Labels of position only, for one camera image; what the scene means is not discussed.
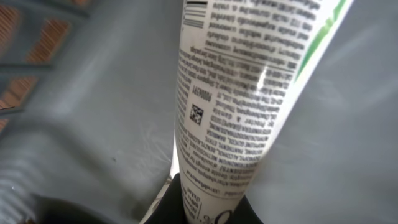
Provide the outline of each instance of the gray surface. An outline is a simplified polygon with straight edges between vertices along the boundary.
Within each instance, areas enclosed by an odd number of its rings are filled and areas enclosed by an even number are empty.
[[[3,201],[143,216],[170,167],[181,11],[98,6],[0,142]],[[264,223],[398,223],[397,20],[395,0],[354,4],[249,190]]]

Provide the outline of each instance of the green stripe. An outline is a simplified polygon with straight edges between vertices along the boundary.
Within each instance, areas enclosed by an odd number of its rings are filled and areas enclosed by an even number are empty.
[[[308,48],[307,54],[304,57],[303,64],[301,64],[300,71],[298,72],[298,75],[297,75],[295,81],[297,81],[299,76],[302,74],[304,67],[307,65],[308,61],[310,60],[311,56],[316,51],[316,49],[318,48],[320,43],[322,42],[323,38],[325,38],[325,36],[329,33],[330,29],[333,27],[333,25],[337,21],[337,18],[340,15],[341,9],[343,8],[345,3],[346,3],[346,0],[340,0],[338,5],[335,7],[335,10],[333,10],[333,15],[331,17],[329,17],[329,19],[326,20],[325,25],[319,30],[317,36],[314,38],[310,47]]]

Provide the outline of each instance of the product label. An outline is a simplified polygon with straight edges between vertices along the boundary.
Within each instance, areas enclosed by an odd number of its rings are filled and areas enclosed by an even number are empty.
[[[287,118],[309,46],[344,2],[185,1],[175,129],[190,223],[232,214]]]

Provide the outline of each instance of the black object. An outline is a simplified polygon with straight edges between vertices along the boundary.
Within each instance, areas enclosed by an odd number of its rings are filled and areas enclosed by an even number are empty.
[[[185,224],[188,223],[185,218],[185,212],[182,202],[180,174],[177,174],[155,212],[149,217],[145,224]],[[227,224],[250,223],[262,224],[260,219],[254,213],[246,196],[243,197],[235,212],[228,220]]]

